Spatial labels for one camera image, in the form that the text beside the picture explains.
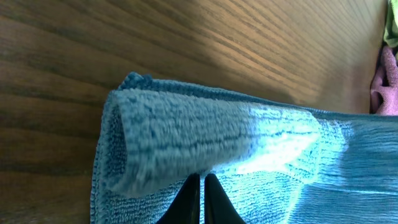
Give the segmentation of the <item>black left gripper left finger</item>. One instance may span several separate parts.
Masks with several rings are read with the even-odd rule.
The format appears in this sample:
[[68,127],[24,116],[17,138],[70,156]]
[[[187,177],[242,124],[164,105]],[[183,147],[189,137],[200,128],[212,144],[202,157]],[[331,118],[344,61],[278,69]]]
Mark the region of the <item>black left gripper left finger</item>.
[[200,176],[191,174],[156,224],[199,224]]

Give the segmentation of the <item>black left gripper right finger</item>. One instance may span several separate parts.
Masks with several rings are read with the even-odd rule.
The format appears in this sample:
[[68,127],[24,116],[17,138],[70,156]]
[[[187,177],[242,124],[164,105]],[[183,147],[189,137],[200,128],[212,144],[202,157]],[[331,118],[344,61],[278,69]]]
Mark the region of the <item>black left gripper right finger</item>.
[[217,176],[205,177],[205,224],[245,224],[239,216]]

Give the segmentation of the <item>blue microfiber cloth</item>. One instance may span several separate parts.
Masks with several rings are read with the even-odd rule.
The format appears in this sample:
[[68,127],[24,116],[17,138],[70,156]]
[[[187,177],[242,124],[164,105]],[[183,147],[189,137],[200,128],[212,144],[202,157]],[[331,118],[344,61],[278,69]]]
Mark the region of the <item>blue microfiber cloth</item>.
[[397,118],[129,74],[104,104],[92,223],[155,223],[214,174],[246,223],[396,223]]

